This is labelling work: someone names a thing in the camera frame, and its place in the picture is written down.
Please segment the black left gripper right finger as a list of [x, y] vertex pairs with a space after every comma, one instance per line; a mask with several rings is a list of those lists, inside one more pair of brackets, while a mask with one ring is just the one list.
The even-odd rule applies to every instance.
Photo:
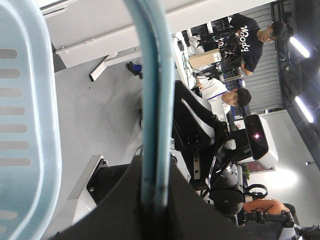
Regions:
[[169, 172], [168, 210], [161, 240], [277, 240], [279, 222], [254, 221], [237, 227], [205, 203], [172, 161]]

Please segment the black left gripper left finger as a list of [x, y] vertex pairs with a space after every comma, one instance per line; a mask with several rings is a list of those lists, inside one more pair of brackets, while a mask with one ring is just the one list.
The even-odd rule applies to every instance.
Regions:
[[141, 205], [142, 156], [109, 166], [102, 158], [81, 184], [93, 209], [54, 240], [148, 240], [150, 226]]

